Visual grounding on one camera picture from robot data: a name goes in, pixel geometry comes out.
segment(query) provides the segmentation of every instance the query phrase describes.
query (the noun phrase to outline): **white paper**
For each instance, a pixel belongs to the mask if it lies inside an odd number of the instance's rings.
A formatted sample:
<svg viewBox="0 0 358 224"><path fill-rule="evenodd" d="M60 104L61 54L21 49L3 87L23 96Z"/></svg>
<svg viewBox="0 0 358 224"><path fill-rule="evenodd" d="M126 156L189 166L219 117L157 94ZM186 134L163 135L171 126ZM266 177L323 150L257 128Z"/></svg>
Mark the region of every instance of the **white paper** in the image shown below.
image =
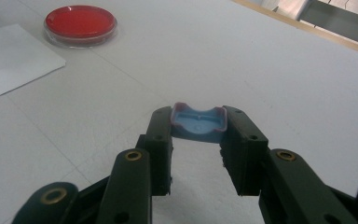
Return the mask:
<svg viewBox="0 0 358 224"><path fill-rule="evenodd" d="M62 57L18 24L0 28L0 95L63 66Z"/></svg>

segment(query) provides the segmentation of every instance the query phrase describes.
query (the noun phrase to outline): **clear plastic dish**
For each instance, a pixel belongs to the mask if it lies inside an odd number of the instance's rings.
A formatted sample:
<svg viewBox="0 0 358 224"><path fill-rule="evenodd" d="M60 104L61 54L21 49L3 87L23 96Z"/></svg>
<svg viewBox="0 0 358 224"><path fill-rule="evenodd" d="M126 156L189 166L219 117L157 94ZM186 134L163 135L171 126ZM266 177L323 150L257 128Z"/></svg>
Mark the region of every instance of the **clear plastic dish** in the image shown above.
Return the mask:
<svg viewBox="0 0 358 224"><path fill-rule="evenodd" d="M91 6L60 7L45 19L45 31L53 44L86 48L111 38L117 28L116 18L107 10Z"/></svg>

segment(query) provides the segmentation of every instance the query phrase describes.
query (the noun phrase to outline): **screw hole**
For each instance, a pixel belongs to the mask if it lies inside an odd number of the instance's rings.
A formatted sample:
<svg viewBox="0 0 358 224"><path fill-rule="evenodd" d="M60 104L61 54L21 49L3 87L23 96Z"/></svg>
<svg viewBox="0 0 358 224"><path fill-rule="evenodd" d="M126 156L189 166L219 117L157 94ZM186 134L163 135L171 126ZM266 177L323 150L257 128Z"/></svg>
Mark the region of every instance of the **screw hole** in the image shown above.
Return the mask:
<svg viewBox="0 0 358 224"><path fill-rule="evenodd" d="M54 204L61 201L66 196L66 189L55 188L46 191L40 198L40 202L43 204Z"/></svg>
<svg viewBox="0 0 358 224"><path fill-rule="evenodd" d="M126 212L118 213L115 215L115 223L125 223L130 220L130 214Z"/></svg>
<svg viewBox="0 0 358 224"><path fill-rule="evenodd" d="M338 220L338 218L336 218L330 214L324 215L324 219L330 224L341 224L341 222Z"/></svg>
<svg viewBox="0 0 358 224"><path fill-rule="evenodd" d="M285 161L294 161L296 159L295 154L289 151L278 151L277 156Z"/></svg>
<svg viewBox="0 0 358 224"><path fill-rule="evenodd" d="M138 161L139 159L141 159L141 157L142 153L140 153L139 151L131 151L126 154L127 161Z"/></svg>

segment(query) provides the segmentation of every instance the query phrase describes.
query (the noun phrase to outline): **white tabletop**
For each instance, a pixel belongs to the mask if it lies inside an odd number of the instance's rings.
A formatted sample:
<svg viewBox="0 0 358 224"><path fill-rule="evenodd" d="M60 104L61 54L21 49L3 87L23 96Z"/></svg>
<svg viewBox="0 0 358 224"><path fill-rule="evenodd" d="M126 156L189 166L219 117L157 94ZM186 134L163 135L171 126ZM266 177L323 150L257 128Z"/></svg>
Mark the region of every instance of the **white tabletop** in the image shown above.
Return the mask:
<svg viewBox="0 0 358 224"><path fill-rule="evenodd" d="M78 4L112 12L114 39L50 45L44 18ZM66 66L0 96L0 224L48 183L83 189L108 176L151 113L175 102L240 108L270 148L357 192L357 51L228 0L0 0L0 27L14 23ZM172 195L153 199L154 223L263 223L258 198L236 195L218 145L173 143Z"/></svg>

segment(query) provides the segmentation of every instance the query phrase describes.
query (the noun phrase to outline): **brass screw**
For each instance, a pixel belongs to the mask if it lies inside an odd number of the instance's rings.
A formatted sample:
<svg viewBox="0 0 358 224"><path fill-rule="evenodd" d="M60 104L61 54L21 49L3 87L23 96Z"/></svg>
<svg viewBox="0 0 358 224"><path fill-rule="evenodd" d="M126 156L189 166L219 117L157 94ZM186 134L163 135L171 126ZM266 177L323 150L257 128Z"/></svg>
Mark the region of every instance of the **brass screw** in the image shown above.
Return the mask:
<svg viewBox="0 0 358 224"><path fill-rule="evenodd" d="M278 151L277 156L284 161L295 161L296 156L290 151Z"/></svg>
<svg viewBox="0 0 358 224"><path fill-rule="evenodd" d="M40 198L40 202L43 204L54 204L61 201L67 194L65 188L55 188L46 191Z"/></svg>
<svg viewBox="0 0 358 224"><path fill-rule="evenodd" d="M127 161L138 161L142 158L142 153L139 151L131 151L126 154Z"/></svg>

